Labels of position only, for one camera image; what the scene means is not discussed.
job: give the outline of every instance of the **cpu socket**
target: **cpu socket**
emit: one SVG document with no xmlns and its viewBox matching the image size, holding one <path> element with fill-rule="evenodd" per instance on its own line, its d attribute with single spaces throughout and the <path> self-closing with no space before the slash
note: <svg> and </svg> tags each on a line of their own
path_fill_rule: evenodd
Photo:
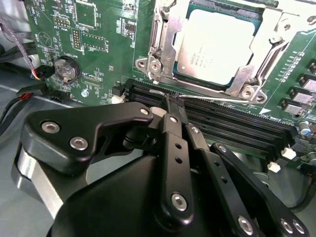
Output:
<svg viewBox="0 0 316 237">
<path fill-rule="evenodd" d="M 156 0 L 148 57 L 136 67 L 154 84 L 188 94 L 263 104 L 269 74 L 316 6 L 279 1 Z"/>
</svg>

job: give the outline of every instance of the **green circuit board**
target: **green circuit board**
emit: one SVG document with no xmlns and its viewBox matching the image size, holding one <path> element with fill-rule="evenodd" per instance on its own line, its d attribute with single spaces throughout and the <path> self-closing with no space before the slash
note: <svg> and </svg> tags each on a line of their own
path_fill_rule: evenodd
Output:
<svg viewBox="0 0 316 237">
<path fill-rule="evenodd" d="M 67 55 L 82 70 L 81 77 L 71 85 L 52 76 L 46 81 L 49 87 L 70 93 L 80 103 L 99 105 L 111 102 L 111 88 L 116 81 L 132 78 L 149 82 L 134 62 L 148 54 L 154 5 L 153 0 L 25 0 L 41 63 L 52 66 L 56 58 Z M 291 125 L 302 120 L 316 122 L 314 102 L 301 116 L 284 112 L 281 107 L 290 90 L 299 86 L 300 76 L 310 73 L 308 66 L 314 59 L 316 32 L 298 32 L 263 88 L 268 96 L 265 104 L 223 106 Z"/>
</svg>

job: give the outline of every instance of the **chip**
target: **chip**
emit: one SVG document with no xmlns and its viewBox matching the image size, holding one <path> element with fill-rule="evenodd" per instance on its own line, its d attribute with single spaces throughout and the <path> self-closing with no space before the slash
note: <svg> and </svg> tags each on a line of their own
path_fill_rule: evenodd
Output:
<svg viewBox="0 0 316 237">
<path fill-rule="evenodd" d="M 84 1 L 76 1 L 76 20 L 79 24 L 96 27 L 96 6 Z"/>
<path fill-rule="evenodd" d="M 252 52 L 253 23 L 233 16 L 194 10 L 185 28 L 177 71 L 196 79 L 228 84 Z"/>
</svg>

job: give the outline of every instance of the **silver screw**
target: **silver screw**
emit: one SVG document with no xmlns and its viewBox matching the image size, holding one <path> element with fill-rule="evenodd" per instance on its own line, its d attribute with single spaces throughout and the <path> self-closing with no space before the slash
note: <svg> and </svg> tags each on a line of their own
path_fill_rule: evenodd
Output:
<svg viewBox="0 0 316 237">
<path fill-rule="evenodd" d="M 173 194 L 171 196 L 172 205 L 179 211 L 185 211 L 188 207 L 187 201 L 180 194 Z"/>
<path fill-rule="evenodd" d="M 241 96 L 245 99 L 251 98 L 255 90 L 252 87 L 246 87 L 241 91 Z"/>
<path fill-rule="evenodd" d="M 82 137 L 73 137 L 70 140 L 70 146 L 78 151 L 84 151 L 88 148 L 88 142 Z"/>
<path fill-rule="evenodd" d="M 47 132 L 47 133 L 57 133 L 60 130 L 59 125 L 57 123 L 51 122 L 51 121 L 44 122 L 41 125 L 41 128 L 43 129 L 44 132 Z"/>
<path fill-rule="evenodd" d="M 293 220 L 293 225 L 299 233 L 305 234 L 303 227 L 296 220 Z"/>
<path fill-rule="evenodd" d="M 224 153 L 226 152 L 226 148 L 225 148 L 225 147 L 219 146 L 218 148 L 219 148 L 222 152 L 224 152 Z"/>
<path fill-rule="evenodd" d="M 284 219 L 281 219 L 281 224 L 287 232 L 289 232 L 290 234 L 293 233 L 292 227 Z"/>
<path fill-rule="evenodd" d="M 242 228 L 242 230 L 245 231 L 247 235 L 250 236 L 253 234 L 253 228 L 246 218 L 244 218 L 243 216 L 239 216 L 238 223 L 240 227 Z"/>
<path fill-rule="evenodd" d="M 161 69 L 161 63 L 160 63 L 160 61 L 158 61 L 158 60 L 153 60 L 153 61 L 150 63 L 150 68 L 151 68 L 151 70 L 152 70 L 153 73 L 159 72 L 160 69 Z"/>
<path fill-rule="evenodd" d="M 173 117 L 173 116 L 170 116 L 170 120 L 173 121 L 173 122 L 177 122 L 177 121 L 178 121 L 178 120 L 177 120 L 175 117 Z"/>
<path fill-rule="evenodd" d="M 83 90 L 81 92 L 81 96 L 84 97 L 84 98 L 87 98 L 89 96 L 89 91 L 87 89 Z"/>
<path fill-rule="evenodd" d="M 144 114 L 144 115 L 148 115 L 149 114 L 149 112 L 147 110 L 145 110 L 145 109 L 140 109 L 140 112 L 142 112 L 142 114 Z"/>
<path fill-rule="evenodd" d="M 198 129 L 196 127 L 191 127 L 191 129 L 193 130 L 193 132 L 199 133 L 199 131 L 198 131 Z"/>
</svg>

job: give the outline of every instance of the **black memory slot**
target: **black memory slot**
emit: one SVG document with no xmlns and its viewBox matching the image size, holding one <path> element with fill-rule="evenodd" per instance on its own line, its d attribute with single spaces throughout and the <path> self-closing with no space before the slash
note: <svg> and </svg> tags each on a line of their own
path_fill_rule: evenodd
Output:
<svg viewBox="0 0 316 237">
<path fill-rule="evenodd" d="M 141 102 L 148 107 L 158 106 L 162 96 L 150 93 L 150 89 L 171 92 L 128 80 L 126 100 Z M 206 139 L 263 155 L 270 161 L 280 157 L 284 147 L 295 144 L 297 130 L 289 125 L 198 99 L 186 98 L 185 108 L 189 121 L 203 132 Z"/>
</svg>

